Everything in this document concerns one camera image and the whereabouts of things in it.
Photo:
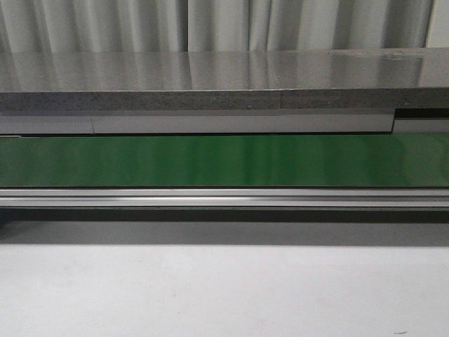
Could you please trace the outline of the green conveyor belt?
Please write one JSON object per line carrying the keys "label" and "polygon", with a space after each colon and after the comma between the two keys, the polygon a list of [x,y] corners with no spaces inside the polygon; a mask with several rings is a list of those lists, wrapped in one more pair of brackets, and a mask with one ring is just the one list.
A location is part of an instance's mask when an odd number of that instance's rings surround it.
{"label": "green conveyor belt", "polygon": [[447,187],[448,135],[1,139],[4,187]]}

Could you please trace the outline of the grey stone counter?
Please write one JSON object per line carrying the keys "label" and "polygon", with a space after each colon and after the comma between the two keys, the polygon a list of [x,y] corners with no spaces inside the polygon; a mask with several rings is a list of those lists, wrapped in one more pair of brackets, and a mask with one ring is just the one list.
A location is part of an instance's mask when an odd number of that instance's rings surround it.
{"label": "grey stone counter", "polygon": [[1,55],[1,134],[445,133],[448,50]]}

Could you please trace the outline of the grey pleated curtain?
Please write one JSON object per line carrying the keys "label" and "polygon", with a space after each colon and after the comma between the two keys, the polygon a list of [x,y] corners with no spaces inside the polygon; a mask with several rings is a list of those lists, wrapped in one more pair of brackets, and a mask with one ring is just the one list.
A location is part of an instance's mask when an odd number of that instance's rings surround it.
{"label": "grey pleated curtain", "polygon": [[415,48],[432,1],[2,1],[1,50]]}

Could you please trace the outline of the aluminium conveyor frame rail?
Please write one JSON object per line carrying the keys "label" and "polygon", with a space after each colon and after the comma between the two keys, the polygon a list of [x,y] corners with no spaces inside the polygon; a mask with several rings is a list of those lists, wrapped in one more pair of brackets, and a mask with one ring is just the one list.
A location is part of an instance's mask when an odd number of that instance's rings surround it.
{"label": "aluminium conveyor frame rail", "polygon": [[290,207],[446,209],[446,188],[151,188],[1,190],[3,208]]}

